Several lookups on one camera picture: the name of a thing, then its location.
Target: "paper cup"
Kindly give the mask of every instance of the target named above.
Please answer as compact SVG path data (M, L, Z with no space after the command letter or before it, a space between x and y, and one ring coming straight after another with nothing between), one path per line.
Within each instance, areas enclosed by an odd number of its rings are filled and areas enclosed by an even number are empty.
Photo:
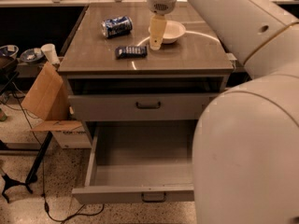
M41 50L45 54L49 63L51 64L60 63L54 44L45 44L44 46L41 47Z

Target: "floor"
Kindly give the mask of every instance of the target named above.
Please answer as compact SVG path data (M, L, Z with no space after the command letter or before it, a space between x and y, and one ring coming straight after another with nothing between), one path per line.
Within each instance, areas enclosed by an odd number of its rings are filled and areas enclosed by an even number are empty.
M36 143L17 100L10 96L7 105L10 108L0 105L7 114L7 120L0 122L0 139L4 143ZM40 122L40 119L32 115L27 117L32 125ZM36 137L42 141L45 134L36 133ZM37 181L30 185L33 194L30 194L24 186L17 186L6 192L10 203L0 196L0 222L3 224L196 223L193 202L105 204L103 212L96 216L76 216L63 222L66 217L76 213L81 207L81 204L72 197L71 191L73 187L82 186L84 183L89 152L89 149L62 149L52 139L44 163L38 169ZM0 153L0 167L10 178L24 182L35 157L36 153L17 152L14 155ZM4 180L0 179L0 190L4 185ZM49 213L58 221L51 220L45 212L43 189L49 204ZM93 214L102 208L102 204L86 205L79 212Z

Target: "bowl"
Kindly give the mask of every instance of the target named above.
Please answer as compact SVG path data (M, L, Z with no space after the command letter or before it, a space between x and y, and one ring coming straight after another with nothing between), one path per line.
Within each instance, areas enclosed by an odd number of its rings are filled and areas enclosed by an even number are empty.
M45 54L41 49L28 49L21 54L20 59L22 62L33 64L39 63L44 57Z
M9 56L13 59L17 58L19 48L15 45L6 45L0 48L0 56Z
M185 33L186 33L186 28L182 23L177 21L167 21L162 43L163 44L174 43L180 37L184 36Z

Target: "drawer handle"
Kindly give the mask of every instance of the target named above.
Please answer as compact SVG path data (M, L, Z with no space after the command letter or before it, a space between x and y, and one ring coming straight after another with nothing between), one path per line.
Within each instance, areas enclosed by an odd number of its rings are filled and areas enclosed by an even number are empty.
M142 105L139 102L136 102L136 107L138 109L159 109L161 108L161 102L159 101L156 105Z
M163 197L161 199L157 199L157 200L154 200L153 198L159 198L161 197L162 193L159 193L159 194L150 194L150 193L142 193L141 194L141 199L142 199L142 202L143 203L165 203L166 202L166 192L163 193Z

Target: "power cord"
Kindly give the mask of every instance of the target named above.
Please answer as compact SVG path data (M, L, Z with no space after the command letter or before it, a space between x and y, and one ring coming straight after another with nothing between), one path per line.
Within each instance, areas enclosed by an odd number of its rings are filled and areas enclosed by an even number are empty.
M20 108L21 108L21 111L23 112L23 114L24 114L24 116L25 116L25 118L26 118L26 120L27 120L27 122L28 122L30 128L32 129L32 124L31 124L30 120L27 118L24 108L21 106L20 98L16 98L16 99L17 99L17 101L18 101L18 103L19 103L19 106L20 106ZM36 135L35 135L34 133L32 133L32 134L33 134L33 136L35 137L35 139L36 139L36 141L38 142L38 144L42 146L42 144L40 143L40 141L38 140L38 138L36 137ZM80 213L80 211L85 207L85 204L84 204L84 205L82 205L82 206L79 208L79 210L78 210L75 214L70 215L70 216L66 217L65 219L59 220L59 219L53 218L53 217L50 215L50 207L49 207L49 204L48 204L47 199L46 199L46 191L45 191L45 186L46 186L46 185L45 185L45 162L44 162L44 160L42 161L42 168L43 168L43 172L42 172L42 178L43 178L43 194L42 194L41 196L44 198L44 201L45 201L45 202L44 202L44 209L45 209L45 212L47 213L48 217L49 217L51 220L53 220L53 221L55 221L55 222L61 222L61 224L65 224L66 221L68 221L68 220L70 220L70 219L72 219L72 218L74 218L74 217L77 217L77 216L94 217L94 216L97 216L97 215L101 214L101 213L104 211L104 209L105 209L105 205L102 204L102 208L101 208L98 212L96 212L96 213L92 213L92 214Z

